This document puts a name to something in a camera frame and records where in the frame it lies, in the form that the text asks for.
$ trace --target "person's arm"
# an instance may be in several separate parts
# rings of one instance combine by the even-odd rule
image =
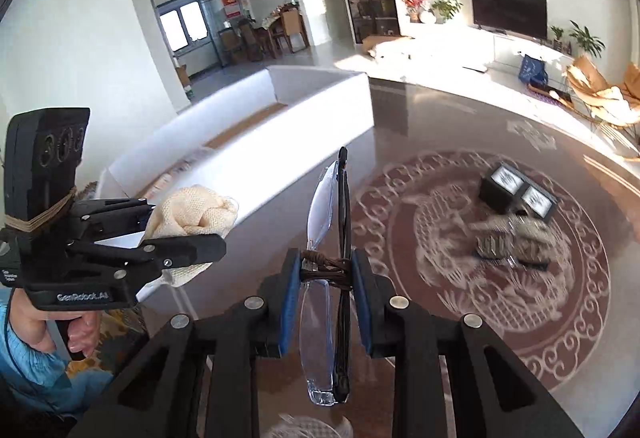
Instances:
[[[66,361],[54,353],[55,345],[47,331],[49,319],[76,319],[69,324],[69,347],[85,356],[93,353],[100,336],[101,312],[42,312],[21,289],[16,289],[12,298],[5,338],[9,292],[0,290],[0,358],[9,368],[41,386],[52,386],[65,371]]]

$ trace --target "potted plant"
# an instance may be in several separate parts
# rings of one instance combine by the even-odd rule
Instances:
[[[569,36],[575,39],[576,44],[578,44],[585,53],[593,56],[602,56],[602,50],[605,49],[606,46],[604,42],[600,40],[600,37],[592,36],[587,26],[581,29],[574,21],[571,21],[571,24],[574,25],[574,29],[571,30]]]
[[[558,52],[562,51],[562,34],[564,34],[564,28],[560,28],[559,26],[551,26],[551,31],[553,31],[556,38],[554,39],[554,49]]]
[[[412,23],[419,22],[418,15],[424,10],[424,4],[427,0],[402,0],[406,6],[406,14],[409,15]]]
[[[442,17],[442,22],[447,22],[462,9],[462,3],[458,0],[435,0],[431,3],[431,8]]]

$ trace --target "brown cord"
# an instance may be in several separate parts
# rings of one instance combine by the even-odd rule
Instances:
[[[64,198],[60,199],[55,205],[49,207],[46,211],[41,212],[33,219],[29,221],[24,221],[23,219],[18,219],[16,217],[11,217],[10,215],[5,216],[5,224],[8,227],[16,228],[17,230],[21,230],[23,232],[33,232],[37,228],[44,225],[47,221],[54,218],[66,205],[67,203],[74,198],[76,195],[76,188],[73,187],[68,195]]]
[[[340,290],[351,290],[351,261],[349,259],[332,259],[314,250],[302,250],[300,257],[314,263],[318,270],[300,271],[302,282],[324,279],[331,286]]]

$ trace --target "human hand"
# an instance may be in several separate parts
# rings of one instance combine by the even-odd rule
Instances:
[[[16,288],[11,303],[9,322],[17,337],[36,351],[53,353],[56,345],[47,331],[46,321],[70,320],[68,347],[72,353],[89,357],[100,339],[101,311],[43,312],[31,304],[25,291]]]

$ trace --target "eyeglasses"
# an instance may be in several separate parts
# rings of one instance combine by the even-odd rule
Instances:
[[[306,224],[307,249],[315,250],[331,227],[337,192],[341,259],[351,259],[351,209],[346,162],[347,149],[342,147],[338,159],[321,176]],[[305,261],[303,266],[312,269],[315,265]],[[340,291],[334,347],[329,283],[322,279],[306,283],[300,315],[300,358],[309,398],[316,405],[338,404],[346,401],[349,395],[350,333],[349,292]]]

